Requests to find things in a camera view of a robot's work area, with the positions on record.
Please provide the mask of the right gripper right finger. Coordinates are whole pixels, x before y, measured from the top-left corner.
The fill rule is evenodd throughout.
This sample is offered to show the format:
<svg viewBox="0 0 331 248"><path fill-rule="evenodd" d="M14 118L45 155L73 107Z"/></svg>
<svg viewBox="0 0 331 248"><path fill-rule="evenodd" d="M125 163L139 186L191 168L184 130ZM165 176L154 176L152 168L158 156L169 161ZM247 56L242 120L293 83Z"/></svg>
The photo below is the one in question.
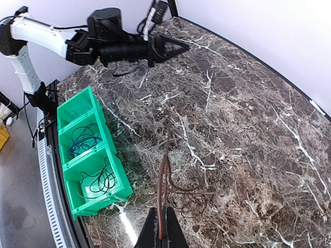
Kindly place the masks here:
<svg viewBox="0 0 331 248"><path fill-rule="evenodd" d="M163 240L165 248L189 248L172 207L163 207Z"/></svg>

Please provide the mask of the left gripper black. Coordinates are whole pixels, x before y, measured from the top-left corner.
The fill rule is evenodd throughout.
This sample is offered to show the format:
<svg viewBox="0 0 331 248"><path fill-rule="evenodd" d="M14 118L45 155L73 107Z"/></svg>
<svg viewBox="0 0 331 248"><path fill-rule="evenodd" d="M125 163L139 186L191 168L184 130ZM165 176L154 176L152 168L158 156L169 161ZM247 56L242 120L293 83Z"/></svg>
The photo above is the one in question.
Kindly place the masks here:
<svg viewBox="0 0 331 248"><path fill-rule="evenodd" d="M163 63L171 58L189 51L187 43L171 38L167 35L149 35L148 40L148 67Z"/></svg>

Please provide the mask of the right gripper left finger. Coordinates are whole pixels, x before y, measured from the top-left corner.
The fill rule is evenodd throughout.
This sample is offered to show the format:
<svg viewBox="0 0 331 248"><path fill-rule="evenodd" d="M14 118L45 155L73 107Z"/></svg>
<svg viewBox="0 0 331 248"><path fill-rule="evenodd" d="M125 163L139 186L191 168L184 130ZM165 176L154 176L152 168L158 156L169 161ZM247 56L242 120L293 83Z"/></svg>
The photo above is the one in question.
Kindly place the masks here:
<svg viewBox="0 0 331 248"><path fill-rule="evenodd" d="M134 248L160 248L157 208L150 208Z"/></svg>

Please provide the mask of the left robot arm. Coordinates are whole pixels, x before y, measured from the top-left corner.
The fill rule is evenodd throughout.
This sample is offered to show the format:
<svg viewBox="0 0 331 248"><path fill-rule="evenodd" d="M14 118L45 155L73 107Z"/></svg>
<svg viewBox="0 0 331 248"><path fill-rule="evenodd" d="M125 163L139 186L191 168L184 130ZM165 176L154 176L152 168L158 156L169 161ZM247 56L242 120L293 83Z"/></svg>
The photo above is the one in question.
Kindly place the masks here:
<svg viewBox="0 0 331 248"><path fill-rule="evenodd" d="M188 44L177 39L151 34L149 24L161 24L167 7L163 1L158 6L151 5L142 30L131 34L123 30L118 8L95 10L86 25L56 27L31 18L28 7L23 6L15 15L1 20L1 54L11 60L30 104L47 114L56 106L34 69L28 54L29 42L79 66L92 65L96 60L107 67L116 61L146 59L148 66L154 67L189 50Z"/></svg>

